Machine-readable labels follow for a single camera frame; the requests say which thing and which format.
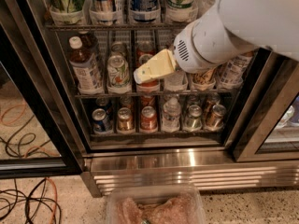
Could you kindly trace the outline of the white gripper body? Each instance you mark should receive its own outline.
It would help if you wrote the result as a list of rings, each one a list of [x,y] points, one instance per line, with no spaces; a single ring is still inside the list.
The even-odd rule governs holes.
[[[212,6],[189,23],[174,40],[174,57],[187,73],[205,72],[235,56],[252,51],[249,17],[241,7]]]

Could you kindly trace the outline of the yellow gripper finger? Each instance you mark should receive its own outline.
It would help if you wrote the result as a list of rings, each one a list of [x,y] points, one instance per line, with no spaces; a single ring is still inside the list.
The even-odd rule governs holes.
[[[163,49],[147,62],[136,68],[134,79],[137,84],[161,79],[176,71],[176,61],[169,49]]]

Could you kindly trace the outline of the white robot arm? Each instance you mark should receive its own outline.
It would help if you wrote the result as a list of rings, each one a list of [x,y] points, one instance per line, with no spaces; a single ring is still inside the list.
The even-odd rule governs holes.
[[[173,48],[136,68],[134,79],[205,72],[257,48],[299,61],[299,0],[216,0],[176,36]]]

